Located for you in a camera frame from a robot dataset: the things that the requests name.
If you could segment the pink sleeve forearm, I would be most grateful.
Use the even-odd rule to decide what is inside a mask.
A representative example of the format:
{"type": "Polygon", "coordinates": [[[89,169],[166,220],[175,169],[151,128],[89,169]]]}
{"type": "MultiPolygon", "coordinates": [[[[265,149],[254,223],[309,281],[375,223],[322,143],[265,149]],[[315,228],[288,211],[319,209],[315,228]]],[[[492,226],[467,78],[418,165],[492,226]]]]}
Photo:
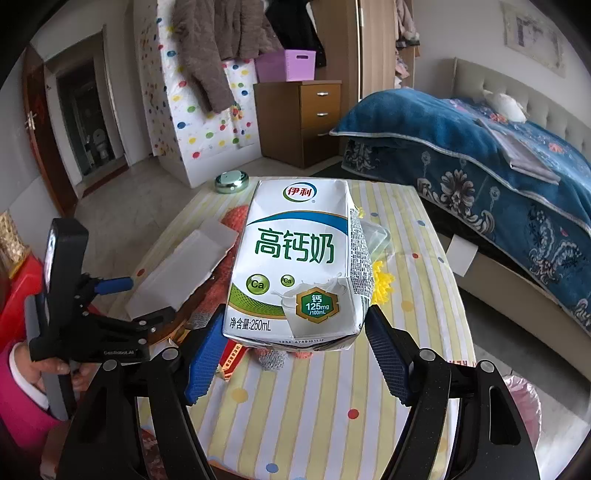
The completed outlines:
{"type": "Polygon", "coordinates": [[[47,396],[18,370],[17,346],[20,343],[11,342],[1,353],[1,423],[21,453],[39,460],[49,432],[61,421],[49,412],[47,396]]]}

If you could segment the person left hand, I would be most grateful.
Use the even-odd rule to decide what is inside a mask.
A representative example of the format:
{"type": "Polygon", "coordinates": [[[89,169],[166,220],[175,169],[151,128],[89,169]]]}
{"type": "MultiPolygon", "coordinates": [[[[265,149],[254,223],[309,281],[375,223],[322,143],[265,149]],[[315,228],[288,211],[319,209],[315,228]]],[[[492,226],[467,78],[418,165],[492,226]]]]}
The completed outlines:
{"type": "Polygon", "coordinates": [[[28,384],[35,386],[42,392],[45,391],[42,380],[43,373],[69,375],[73,389],[76,392],[84,392],[87,390],[98,369],[97,364],[83,363],[71,373],[70,366],[58,358],[49,358],[33,362],[30,358],[29,348],[26,343],[17,344],[14,347],[13,352],[16,370],[28,384]]]}

